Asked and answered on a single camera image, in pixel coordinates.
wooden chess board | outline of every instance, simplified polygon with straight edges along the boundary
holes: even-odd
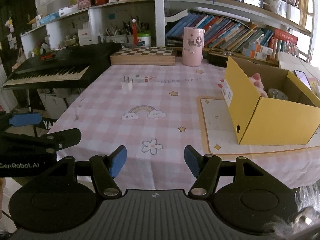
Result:
[[[174,66],[176,62],[173,48],[123,48],[110,56],[111,65],[165,65]]]

label sticker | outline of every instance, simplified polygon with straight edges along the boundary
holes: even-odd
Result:
[[[231,100],[233,97],[233,92],[232,92],[226,79],[223,82],[222,94],[223,94],[224,100],[226,101],[228,107],[230,107]]]

white container with green lid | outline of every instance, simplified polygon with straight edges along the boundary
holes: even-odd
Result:
[[[138,46],[151,47],[151,34],[149,32],[138,33]]]

pink checkered tablecloth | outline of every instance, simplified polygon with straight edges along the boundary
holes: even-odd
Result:
[[[74,156],[77,161],[84,161],[125,145],[127,162],[115,179],[122,190],[188,191],[195,178],[184,162],[184,148],[191,145],[204,154],[196,98],[204,95],[222,98],[224,73],[224,68],[205,60],[200,67],[184,66],[181,58],[177,58],[176,66],[111,66],[51,128],[50,132],[78,128],[82,133],[80,143],[59,151],[58,159]],[[121,80],[128,75],[149,75],[150,80],[134,83],[131,91],[124,92]],[[289,187],[320,179],[317,155],[310,152],[304,155],[303,151],[289,158],[287,155],[247,157]]]

pink cylindrical container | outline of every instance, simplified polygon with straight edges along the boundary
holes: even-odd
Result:
[[[184,27],[182,63],[186,66],[201,65],[202,48],[204,43],[204,29]]]

